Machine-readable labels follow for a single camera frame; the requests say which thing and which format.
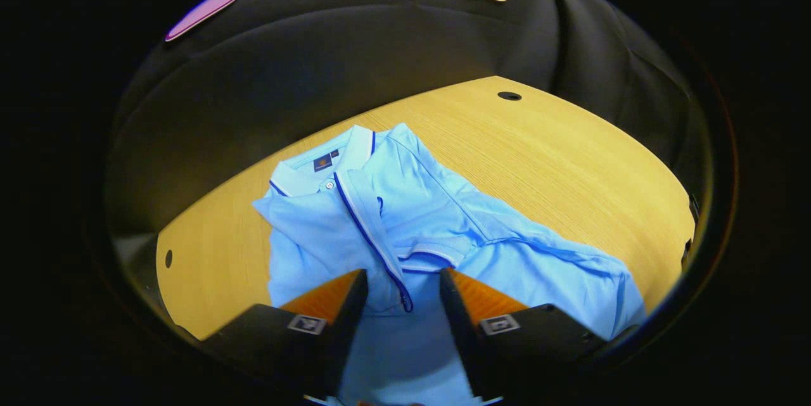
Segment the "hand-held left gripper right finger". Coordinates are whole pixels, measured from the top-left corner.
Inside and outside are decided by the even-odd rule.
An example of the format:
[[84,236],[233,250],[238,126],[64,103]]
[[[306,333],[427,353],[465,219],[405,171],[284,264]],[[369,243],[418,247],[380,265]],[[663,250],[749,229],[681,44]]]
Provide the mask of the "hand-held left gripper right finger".
[[454,269],[438,293],[473,394],[563,402],[606,340],[553,304],[526,306]]

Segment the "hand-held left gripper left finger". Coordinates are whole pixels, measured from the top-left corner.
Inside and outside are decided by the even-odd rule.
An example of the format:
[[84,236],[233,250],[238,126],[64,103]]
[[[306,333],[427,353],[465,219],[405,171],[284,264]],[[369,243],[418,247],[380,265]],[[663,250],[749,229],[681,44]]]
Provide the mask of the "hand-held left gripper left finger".
[[286,305],[252,305],[201,346],[278,400],[330,400],[341,388],[367,294],[367,271],[356,269]]

